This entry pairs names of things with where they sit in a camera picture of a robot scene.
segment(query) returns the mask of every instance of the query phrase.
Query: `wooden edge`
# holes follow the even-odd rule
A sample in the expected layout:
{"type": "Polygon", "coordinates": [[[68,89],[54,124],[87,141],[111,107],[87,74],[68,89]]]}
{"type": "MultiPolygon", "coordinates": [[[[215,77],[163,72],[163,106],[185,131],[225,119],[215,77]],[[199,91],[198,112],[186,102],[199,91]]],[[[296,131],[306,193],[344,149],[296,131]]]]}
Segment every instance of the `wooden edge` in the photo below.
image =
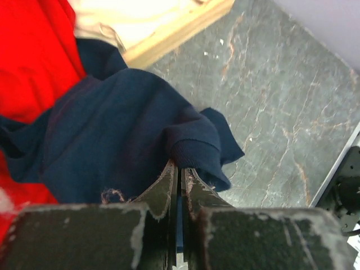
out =
{"type": "Polygon", "coordinates": [[[161,28],[123,54],[130,68],[144,69],[227,14],[235,0],[212,0],[161,28]]]}

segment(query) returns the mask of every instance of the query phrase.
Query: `navy blue shirt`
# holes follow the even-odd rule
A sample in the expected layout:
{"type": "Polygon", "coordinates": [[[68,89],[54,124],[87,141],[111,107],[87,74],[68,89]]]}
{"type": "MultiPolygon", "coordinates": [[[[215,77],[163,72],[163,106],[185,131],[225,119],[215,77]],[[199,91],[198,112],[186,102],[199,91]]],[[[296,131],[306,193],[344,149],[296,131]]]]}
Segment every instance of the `navy blue shirt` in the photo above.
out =
{"type": "Polygon", "coordinates": [[[173,159],[215,190],[230,188],[221,167],[244,153],[221,113],[198,112],[163,79],[127,68],[109,44],[77,42],[89,76],[31,125],[0,117],[14,180],[44,183],[60,203],[100,203],[109,189],[128,200],[173,159]]]}

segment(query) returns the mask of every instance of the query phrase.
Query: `clothing pile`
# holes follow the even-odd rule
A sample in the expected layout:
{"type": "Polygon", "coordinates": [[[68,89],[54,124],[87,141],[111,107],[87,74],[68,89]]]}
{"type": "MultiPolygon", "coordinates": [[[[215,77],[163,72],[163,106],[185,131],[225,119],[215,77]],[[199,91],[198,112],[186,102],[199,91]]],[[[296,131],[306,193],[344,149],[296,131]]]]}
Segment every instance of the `clothing pile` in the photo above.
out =
{"type": "Polygon", "coordinates": [[[0,241],[27,205],[130,200],[169,159],[230,188],[221,167],[244,153],[221,113],[76,39],[66,0],[2,0],[0,17],[0,241]]]}

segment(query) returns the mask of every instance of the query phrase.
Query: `folded fabric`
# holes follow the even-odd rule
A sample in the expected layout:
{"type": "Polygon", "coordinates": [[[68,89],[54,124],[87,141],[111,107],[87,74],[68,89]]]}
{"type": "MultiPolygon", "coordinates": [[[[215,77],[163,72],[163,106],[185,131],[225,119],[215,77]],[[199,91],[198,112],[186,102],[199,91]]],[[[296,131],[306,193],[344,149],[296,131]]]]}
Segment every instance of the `folded fabric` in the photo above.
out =
{"type": "MultiPolygon", "coordinates": [[[[32,123],[85,76],[75,13],[66,0],[1,0],[0,17],[0,115],[32,123]]],[[[43,184],[14,182],[0,151],[0,242],[24,206],[55,202],[43,184]]]]}
{"type": "Polygon", "coordinates": [[[221,166],[243,152],[219,112],[201,114],[158,76],[127,69],[116,61],[118,52],[105,52],[112,46],[98,40],[79,40],[78,46],[82,59],[87,52],[85,69],[97,78],[86,77],[31,125],[0,122],[0,145],[17,181],[42,182],[62,203],[100,203],[108,190],[128,200],[171,158],[180,168],[196,168],[217,191],[230,187],[221,166]]]}
{"type": "Polygon", "coordinates": [[[121,51],[199,6],[194,0],[69,0],[69,3],[76,12],[76,37],[100,39],[121,51]]]}

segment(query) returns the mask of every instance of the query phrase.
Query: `wooden board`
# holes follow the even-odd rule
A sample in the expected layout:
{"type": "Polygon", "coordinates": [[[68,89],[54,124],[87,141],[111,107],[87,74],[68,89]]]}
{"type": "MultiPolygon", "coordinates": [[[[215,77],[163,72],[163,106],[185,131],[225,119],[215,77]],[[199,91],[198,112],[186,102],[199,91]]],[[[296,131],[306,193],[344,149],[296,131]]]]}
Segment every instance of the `wooden board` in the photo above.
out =
{"type": "Polygon", "coordinates": [[[234,0],[68,0],[74,34],[117,46],[144,69],[228,13],[234,0]]]}
{"type": "Polygon", "coordinates": [[[234,0],[209,0],[191,13],[183,15],[172,23],[156,30],[150,37],[123,53],[125,62],[131,68],[144,69],[166,53],[205,29],[227,14],[234,0]]]}

